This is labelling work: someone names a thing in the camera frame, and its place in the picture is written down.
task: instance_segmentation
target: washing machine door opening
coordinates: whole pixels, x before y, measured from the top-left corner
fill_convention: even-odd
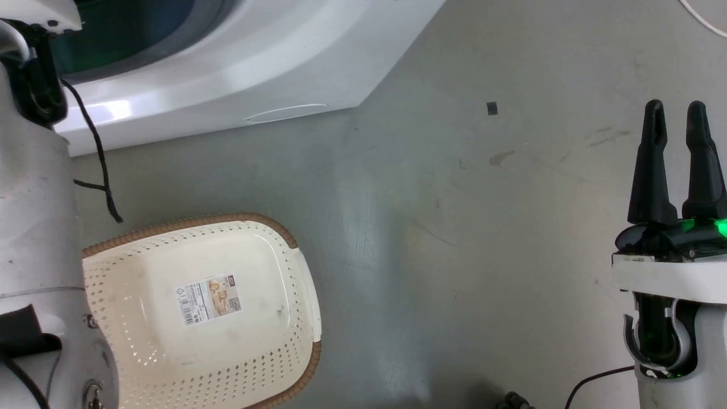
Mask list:
[[[51,41],[73,84],[104,79],[176,54],[211,33],[241,0],[76,0],[83,30]]]

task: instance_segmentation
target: gray floor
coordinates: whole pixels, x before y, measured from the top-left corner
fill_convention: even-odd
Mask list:
[[[84,242],[241,210],[289,227],[324,352],[285,408],[488,408],[508,389],[561,407],[630,363],[609,255],[644,103],[667,107],[677,205],[692,99],[727,149],[725,39],[676,0],[568,3],[449,0],[357,109],[111,152],[126,223],[79,189]],[[634,408],[634,383],[603,379],[574,408]]]

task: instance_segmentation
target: cream plastic basket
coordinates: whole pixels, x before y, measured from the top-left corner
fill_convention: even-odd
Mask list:
[[[272,408],[316,370],[316,289],[295,239],[270,218],[137,231],[85,249],[84,273],[119,367],[120,408]]]

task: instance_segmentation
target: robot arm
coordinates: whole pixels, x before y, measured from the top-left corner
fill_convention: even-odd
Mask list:
[[[612,257],[633,293],[624,341],[636,362],[642,409],[717,408],[727,402],[727,191],[703,103],[687,114],[689,196],[669,202],[664,108],[646,106],[628,221]]]
[[[68,143],[52,131],[66,104],[48,40],[80,29],[78,12],[73,0],[3,0],[0,17],[0,44],[15,50],[0,57],[0,407],[117,408],[116,364],[86,297]]]

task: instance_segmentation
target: barcode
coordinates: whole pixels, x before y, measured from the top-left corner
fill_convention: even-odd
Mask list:
[[[242,306],[240,306],[240,298],[230,298],[228,302],[230,303],[230,308],[234,311],[242,310]]]
[[[182,319],[184,320],[184,325],[194,324],[194,317],[192,315],[192,306],[189,305],[189,299],[186,297],[180,298],[179,302],[180,302],[180,311],[182,312]]]

